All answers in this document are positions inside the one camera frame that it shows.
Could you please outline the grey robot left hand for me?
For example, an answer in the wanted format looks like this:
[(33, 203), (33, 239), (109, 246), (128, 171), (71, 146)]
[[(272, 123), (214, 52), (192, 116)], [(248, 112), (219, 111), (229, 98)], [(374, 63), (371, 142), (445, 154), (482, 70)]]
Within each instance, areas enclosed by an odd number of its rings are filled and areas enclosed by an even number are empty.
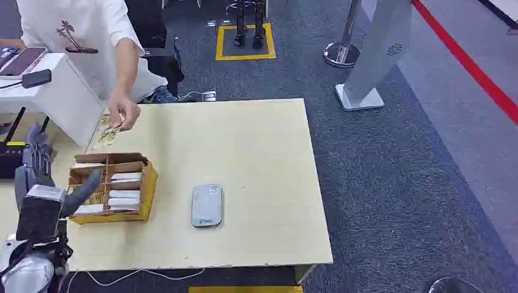
[[(21, 210), (23, 198), (33, 185), (55, 187), (51, 176), (53, 149), (47, 142), (47, 135), (39, 123), (29, 127), (23, 148), (22, 165), (15, 170), (15, 199), (17, 210)], [(72, 194), (64, 196), (60, 218), (73, 215), (100, 185), (101, 170), (90, 173), (86, 182), (77, 187)]]

